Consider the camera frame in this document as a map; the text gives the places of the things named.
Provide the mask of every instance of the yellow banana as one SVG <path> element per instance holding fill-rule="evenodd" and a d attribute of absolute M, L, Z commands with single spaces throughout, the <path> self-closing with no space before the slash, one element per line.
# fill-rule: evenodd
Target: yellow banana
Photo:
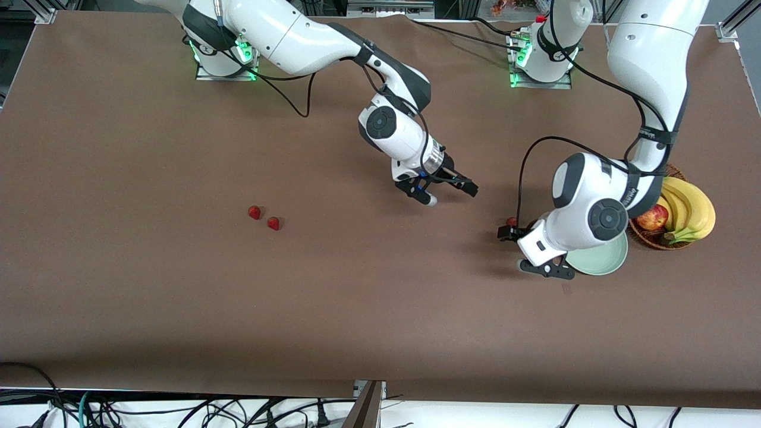
<path fill-rule="evenodd" d="M 670 220 L 666 221 L 666 230 L 675 233 L 683 231 L 687 227 L 687 220 L 690 217 L 687 202 L 665 186 L 661 190 L 661 195 L 671 208 Z"/>
<path fill-rule="evenodd" d="M 673 227 L 669 227 L 669 224 L 673 224 L 673 213 L 671 212 L 671 205 L 662 196 L 658 197 L 658 205 L 663 206 L 668 211 L 668 219 L 666 220 L 666 230 L 673 230 Z"/>
<path fill-rule="evenodd" d="M 673 231 L 672 243 L 697 241 L 708 236 L 716 223 L 716 211 L 705 193 L 695 185 L 675 177 L 666 177 L 663 188 L 666 193 L 672 193 L 678 200 L 683 201 L 689 210 L 685 227 Z"/>

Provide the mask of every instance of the light green bowl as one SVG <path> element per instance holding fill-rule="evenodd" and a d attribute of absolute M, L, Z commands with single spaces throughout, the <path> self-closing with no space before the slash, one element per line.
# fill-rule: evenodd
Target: light green bowl
<path fill-rule="evenodd" d="M 565 261 L 581 273 L 600 276 L 616 272 L 628 253 L 629 239 L 623 232 L 601 247 L 570 251 Z"/>

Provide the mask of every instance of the brown table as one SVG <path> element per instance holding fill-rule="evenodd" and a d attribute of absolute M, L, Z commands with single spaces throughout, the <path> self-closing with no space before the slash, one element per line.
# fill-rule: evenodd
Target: brown table
<path fill-rule="evenodd" d="M 712 236 L 632 243 L 564 288 L 495 238 L 521 158 L 553 134 L 620 156 L 631 99 L 581 75 L 510 88 L 500 48 L 402 17 L 342 23 L 430 78 L 425 118 L 477 198 L 442 185 L 429 209 L 394 188 L 357 133 L 372 90 L 352 62 L 317 75 L 303 120 L 261 81 L 194 81 L 171 15 L 61 12 L 0 114 L 2 358 L 64 387 L 345 396 L 381 378 L 408 399 L 761 404 L 761 121 L 731 44 L 699 31 L 672 158 L 712 198 Z M 602 30 L 584 45 L 610 77 Z M 282 87 L 303 106 L 305 85 Z M 534 152 L 525 219 L 572 152 Z"/>

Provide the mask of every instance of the red apple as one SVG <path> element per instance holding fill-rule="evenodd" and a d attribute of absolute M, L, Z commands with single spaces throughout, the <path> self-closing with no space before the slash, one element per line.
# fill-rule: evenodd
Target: red apple
<path fill-rule="evenodd" d="M 637 217 L 636 222 L 644 230 L 656 230 L 664 227 L 668 220 L 668 210 L 662 205 L 655 206 L 645 214 Z"/>

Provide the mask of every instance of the fruit basket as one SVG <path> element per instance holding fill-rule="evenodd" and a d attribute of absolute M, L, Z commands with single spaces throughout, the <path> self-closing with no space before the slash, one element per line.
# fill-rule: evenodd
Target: fruit basket
<path fill-rule="evenodd" d="M 676 177 L 680 180 L 687 181 L 687 179 L 684 177 L 684 174 L 682 174 L 682 171 L 680 171 L 679 168 L 673 166 L 672 164 L 668 164 L 666 166 L 666 175 L 668 177 Z M 664 234 L 666 233 L 667 231 L 665 228 L 659 228 L 658 230 L 653 231 L 644 230 L 643 228 L 639 227 L 634 219 L 629 220 L 629 234 L 632 236 L 632 238 L 634 238 L 635 241 L 643 244 L 645 247 L 654 248 L 656 250 L 673 251 L 681 250 L 682 248 L 692 244 L 692 242 L 677 242 L 674 245 L 669 245 L 668 241 L 664 238 Z"/>

